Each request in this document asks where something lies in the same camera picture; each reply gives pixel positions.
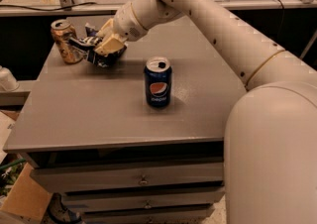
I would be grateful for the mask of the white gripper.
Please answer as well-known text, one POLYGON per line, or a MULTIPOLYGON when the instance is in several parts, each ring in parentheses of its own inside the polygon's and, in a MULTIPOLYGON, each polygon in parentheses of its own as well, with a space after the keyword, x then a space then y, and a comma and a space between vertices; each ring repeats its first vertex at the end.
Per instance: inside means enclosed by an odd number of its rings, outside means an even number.
POLYGON ((132 3, 128 2, 116 12, 113 20, 109 19, 97 32, 96 36, 104 39, 94 51, 101 56, 107 56, 122 49, 126 40, 134 42, 147 33, 148 30, 135 16, 132 3))

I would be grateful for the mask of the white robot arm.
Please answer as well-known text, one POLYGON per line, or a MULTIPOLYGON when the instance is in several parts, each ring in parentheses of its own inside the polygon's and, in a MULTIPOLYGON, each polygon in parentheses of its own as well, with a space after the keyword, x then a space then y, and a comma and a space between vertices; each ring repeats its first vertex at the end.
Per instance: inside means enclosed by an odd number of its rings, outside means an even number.
POLYGON ((224 133, 228 224, 317 224, 317 73, 213 0, 135 0, 100 30, 108 54, 186 15, 242 91, 224 133))

